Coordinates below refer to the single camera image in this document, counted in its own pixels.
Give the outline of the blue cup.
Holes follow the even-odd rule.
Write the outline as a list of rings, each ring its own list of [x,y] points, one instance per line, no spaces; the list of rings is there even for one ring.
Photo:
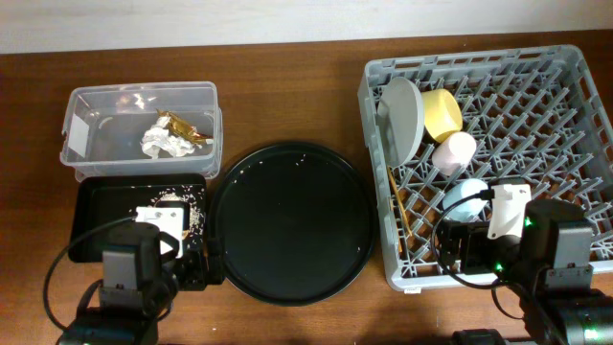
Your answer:
[[[480,179],[471,178],[465,180],[449,190],[442,200],[443,209],[446,211],[456,202],[473,195],[477,195],[488,188],[488,184]],[[458,222],[473,221],[485,208],[488,202],[479,197],[468,200],[449,211],[445,218]]]

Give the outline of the wooden chopstick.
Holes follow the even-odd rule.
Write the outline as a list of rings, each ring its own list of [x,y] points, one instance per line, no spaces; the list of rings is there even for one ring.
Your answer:
[[[393,195],[391,197],[391,207],[392,210],[394,212],[394,217],[395,217],[395,226],[396,226],[396,235],[397,235],[397,252],[398,255],[401,257],[404,253],[404,249],[403,249],[403,245],[402,245],[402,239],[403,239],[403,222],[402,222],[402,218],[401,218],[401,213],[400,210],[398,208],[397,205],[397,197],[395,195]]]
[[[402,220],[402,223],[403,223],[403,227],[404,227],[404,229],[405,229],[405,231],[407,233],[406,236],[407,237],[412,237],[413,236],[413,232],[412,232],[412,230],[410,228],[410,224],[408,222],[406,211],[405,211],[405,208],[403,206],[402,200],[400,198],[399,190],[398,190],[397,183],[396,183],[396,180],[395,180],[394,175],[393,175],[392,168],[390,166],[387,166],[386,168],[387,168],[388,179],[389,179],[389,181],[391,183],[392,191],[394,192],[394,195],[396,197],[398,209],[400,210],[400,217],[401,217],[401,220]]]

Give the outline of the food scraps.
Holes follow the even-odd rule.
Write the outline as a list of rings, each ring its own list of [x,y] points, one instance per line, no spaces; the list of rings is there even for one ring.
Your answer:
[[[205,212],[203,211],[203,194],[179,192],[176,189],[166,189],[159,192],[157,196],[151,197],[148,203],[136,206],[132,212],[136,216],[136,208],[139,206],[152,206],[156,201],[161,200],[179,200],[186,201],[190,206],[189,227],[183,232],[183,241],[188,245],[196,246],[202,240],[202,234],[205,222]]]

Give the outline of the pink cup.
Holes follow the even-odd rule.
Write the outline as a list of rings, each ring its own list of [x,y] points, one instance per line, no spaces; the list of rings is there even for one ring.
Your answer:
[[[440,173],[450,176],[468,165],[476,149],[477,143],[470,134],[453,133],[434,150],[432,164]]]

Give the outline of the yellow bowl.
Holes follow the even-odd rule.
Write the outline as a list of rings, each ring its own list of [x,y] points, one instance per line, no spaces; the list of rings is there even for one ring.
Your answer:
[[[424,106],[424,125],[428,134],[438,143],[463,128],[463,116],[453,94],[446,89],[421,93]]]

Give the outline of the white tissue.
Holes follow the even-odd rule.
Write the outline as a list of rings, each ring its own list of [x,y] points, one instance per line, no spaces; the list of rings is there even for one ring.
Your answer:
[[[142,152],[152,159],[158,159],[160,152],[170,157],[183,157],[195,151],[194,144],[176,136],[169,130],[171,117],[159,117],[154,125],[147,130],[141,140]]]

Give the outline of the golden wrapper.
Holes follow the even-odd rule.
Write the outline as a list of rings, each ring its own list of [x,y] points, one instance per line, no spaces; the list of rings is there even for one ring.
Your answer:
[[[211,135],[202,134],[197,131],[195,126],[192,126],[187,121],[183,120],[176,113],[171,111],[157,110],[160,118],[167,118],[165,128],[173,135],[178,136],[194,145],[211,145],[214,142],[214,137]]]

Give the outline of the grey plate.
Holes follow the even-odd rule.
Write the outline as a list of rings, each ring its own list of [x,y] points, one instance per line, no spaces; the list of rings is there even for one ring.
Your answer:
[[[390,80],[379,99],[377,116],[383,124],[381,141],[387,164],[407,164],[424,133],[424,104],[417,86],[403,77]]]

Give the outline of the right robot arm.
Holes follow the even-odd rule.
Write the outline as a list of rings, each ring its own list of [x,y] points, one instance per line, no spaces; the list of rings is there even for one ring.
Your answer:
[[[612,298],[591,286],[592,224],[582,209],[554,199],[512,206],[495,201],[488,222],[441,221],[437,260],[463,273],[493,273],[485,288],[519,298],[521,321],[535,344],[609,344]]]

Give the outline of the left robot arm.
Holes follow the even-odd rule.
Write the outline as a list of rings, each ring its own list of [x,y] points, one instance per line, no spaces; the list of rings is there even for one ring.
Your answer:
[[[62,249],[45,277],[44,308],[51,314],[48,288],[59,260],[85,239],[105,234],[103,277],[83,293],[75,320],[62,330],[59,344],[156,344],[158,324],[172,310],[180,291],[202,291],[223,282],[218,256],[200,251],[180,254],[181,244],[153,224],[130,218],[82,234]]]

